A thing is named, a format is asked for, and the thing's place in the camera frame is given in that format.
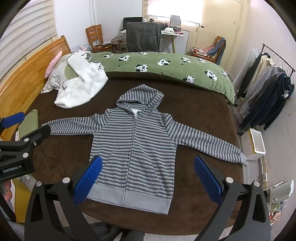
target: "brown bedsheet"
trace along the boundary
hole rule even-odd
[[[103,114],[115,108],[120,95],[130,88],[146,84],[160,90],[164,98],[160,112],[172,114],[175,121],[199,129],[238,146],[237,135],[226,100],[222,94],[192,87],[184,83],[138,79],[109,79],[104,88],[89,102],[73,109],[54,105],[57,91],[40,94],[27,112],[38,110],[39,125],[54,119]],[[50,136],[34,152],[33,176],[46,184],[71,176],[88,163],[92,136]],[[101,221],[145,233],[164,235],[198,234],[217,205],[212,203],[193,169],[193,159],[201,155],[207,163],[225,176],[242,183],[242,166],[220,161],[195,149],[178,146],[175,166],[175,188],[168,215],[117,207],[86,200],[82,212]],[[229,219],[234,223],[239,204]]]

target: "beige door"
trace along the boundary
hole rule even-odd
[[[232,53],[242,15],[239,0],[205,0],[201,26],[196,31],[195,46],[201,49],[212,45],[217,36],[226,39],[221,67],[226,68]]]

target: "desk leg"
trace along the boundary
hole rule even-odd
[[[171,39],[172,39],[173,53],[176,53],[176,48],[175,48],[175,36],[171,35]]]

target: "blue gripper pad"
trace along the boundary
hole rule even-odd
[[[223,201],[222,187],[200,156],[194,158],[194,170],[211,201],[220,205]]]
[[[78,206],[79,203],[85,201],[87,195],[89,194],[92,186],[94,185],[96,179],[98,178],[102,170],[102,166],[102,158],[99,156],[95,157],[88,169],[77,182],[74,188],[73,197],[73,202],[76,206]]]
[[[1,123],[2,128],[7,129],[11,126],[14,126],[14,125],[22,122],[24,120],[24,118],[25,118],[24,112],[19,112],[17,114],[6,117]]]

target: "window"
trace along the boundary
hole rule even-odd
[[[0,39],[0,80],[25,55],[56,35],[53,0],[31,0]]]
[[[202,21],[203,7],[204,0],[148,0],[147,15],[158,20],[177,15],[183,24],[196,25]]]

